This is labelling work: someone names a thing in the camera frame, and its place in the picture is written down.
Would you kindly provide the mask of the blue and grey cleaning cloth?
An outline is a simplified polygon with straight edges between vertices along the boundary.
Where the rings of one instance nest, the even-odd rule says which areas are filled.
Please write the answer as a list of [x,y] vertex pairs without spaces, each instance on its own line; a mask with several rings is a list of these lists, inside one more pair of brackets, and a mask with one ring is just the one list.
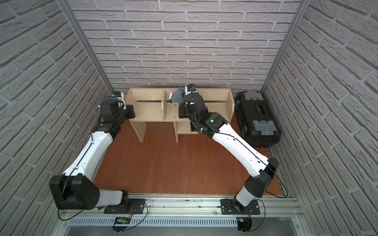
[[169,95],[169,99],[171,103],[184,103],[184,98],[186,96],[186,92],[184,88],[178,88],[176,91],[171,92]]

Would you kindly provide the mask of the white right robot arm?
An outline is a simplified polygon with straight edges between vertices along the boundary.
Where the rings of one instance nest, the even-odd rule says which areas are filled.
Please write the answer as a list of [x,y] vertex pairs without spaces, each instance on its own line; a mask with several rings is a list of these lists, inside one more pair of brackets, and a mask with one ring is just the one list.
[[205,134],[225,147],[250,175],[234,197],[234,207],[241,211],[255,198],[262,197],[276,175],[278,160],[269,159],[252,148],[225,118],[219,113],[209,112],[199,93],[186,92],[183,104],[197,133]]

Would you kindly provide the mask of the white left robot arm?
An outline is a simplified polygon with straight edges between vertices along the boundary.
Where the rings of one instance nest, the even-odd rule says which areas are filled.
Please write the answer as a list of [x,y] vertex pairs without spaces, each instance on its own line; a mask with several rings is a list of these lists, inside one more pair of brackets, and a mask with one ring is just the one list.
[[53,176],[49,182],[59,210],[91,210],[128,202],[125,190],[99,189],[93,178],[122,124],[135,118],[135,112],[132,105],[125,104],[117,95],[103,101],[99,107],[101,113],[83,150],[61,175]]

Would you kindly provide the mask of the light wooden bookshelf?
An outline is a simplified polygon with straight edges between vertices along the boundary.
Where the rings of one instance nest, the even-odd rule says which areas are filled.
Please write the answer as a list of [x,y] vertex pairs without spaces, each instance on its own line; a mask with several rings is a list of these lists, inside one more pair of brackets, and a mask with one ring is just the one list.
[[[130,123],[140,142],[144,140],[147,123],[173,123],[176,140],[179,134],[195,134],[191,130],[190,120],[179,118],[179,104],[169,101],[169,95],[174,91],[174,88],[129,89],[125,103],[133,106],[135,118],[130,119]],[[235,109],[231,89],[198,88],[197,91],[210,112],[217,112],[231,122]]]

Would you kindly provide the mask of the black book with yellow title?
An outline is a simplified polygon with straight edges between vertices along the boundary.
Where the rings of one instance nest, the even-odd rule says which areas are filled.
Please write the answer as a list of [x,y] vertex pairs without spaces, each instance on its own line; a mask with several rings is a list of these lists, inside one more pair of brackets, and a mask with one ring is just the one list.
[[196,132],[196,128],[193,123],[190,123],[191,126],[191,132]]

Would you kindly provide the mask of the black toolbox with grey latches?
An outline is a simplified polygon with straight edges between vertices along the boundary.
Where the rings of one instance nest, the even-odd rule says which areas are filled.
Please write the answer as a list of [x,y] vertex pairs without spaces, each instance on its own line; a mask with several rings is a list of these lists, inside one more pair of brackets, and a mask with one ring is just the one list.
[[258,91],[242,91],[235,99],[241,137],[252,147],[269,148],[280,140],[281,129],[273,111]]

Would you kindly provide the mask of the left small circuit board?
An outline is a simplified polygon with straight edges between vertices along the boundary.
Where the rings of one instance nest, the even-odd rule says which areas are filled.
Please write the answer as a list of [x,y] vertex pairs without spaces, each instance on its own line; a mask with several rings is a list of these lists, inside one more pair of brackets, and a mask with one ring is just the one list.
[[113,223],[113,230],[115,233],[121,233],[125,231],[130,225],[131,218],[126,217],[116,217]]

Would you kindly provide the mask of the small circuit board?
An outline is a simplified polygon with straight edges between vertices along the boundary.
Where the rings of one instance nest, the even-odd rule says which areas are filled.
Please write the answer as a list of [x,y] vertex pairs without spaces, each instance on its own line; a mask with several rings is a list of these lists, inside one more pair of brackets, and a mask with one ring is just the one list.
[[125,231],[130,225],[131,218],[126,217],[116,217],[113,223],[113,230],[115,233],[121,233]]
[[252,219],[247,217],[237,218],[237,230],[240,233],[248,233],[252,227]]

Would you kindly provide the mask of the right small circuit board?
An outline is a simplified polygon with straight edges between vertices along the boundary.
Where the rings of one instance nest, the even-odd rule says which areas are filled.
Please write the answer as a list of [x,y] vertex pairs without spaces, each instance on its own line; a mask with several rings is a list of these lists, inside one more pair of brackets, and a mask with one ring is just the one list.
[[252,227],[252,219],[247,217],[237,218],[237,230],[240,233],[248,233]]

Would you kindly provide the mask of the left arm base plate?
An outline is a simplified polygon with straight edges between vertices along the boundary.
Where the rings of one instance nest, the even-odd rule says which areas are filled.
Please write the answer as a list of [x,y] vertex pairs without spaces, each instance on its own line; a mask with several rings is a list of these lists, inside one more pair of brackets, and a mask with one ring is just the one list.
[[137,214],[142,215],[145,212],[146,199],[128,199],[122,201],[119,205],[106,206],[104,214]]

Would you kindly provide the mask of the aluminium mounting rail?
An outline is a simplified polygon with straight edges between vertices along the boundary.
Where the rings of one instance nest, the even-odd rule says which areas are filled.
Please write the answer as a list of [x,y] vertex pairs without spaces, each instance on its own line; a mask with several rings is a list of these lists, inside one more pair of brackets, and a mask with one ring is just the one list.
[[[150,217],[224,217],[230,209],[221,206],[222,199],[233,199],[232,195],[194,195],[194,194],[130,194],[130,199],[144,200]],[[304,213],[295,198],[263,196],[253,202],[251,217],[303,217]]]

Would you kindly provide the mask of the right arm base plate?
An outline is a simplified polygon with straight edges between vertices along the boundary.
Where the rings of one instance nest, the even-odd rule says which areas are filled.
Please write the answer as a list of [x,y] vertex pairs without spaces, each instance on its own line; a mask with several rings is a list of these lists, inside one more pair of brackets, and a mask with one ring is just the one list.
[[260,215],[257,200],[252,200],[247,206],[243,206],[236,199],[221,199],[220,209],[222,215]]

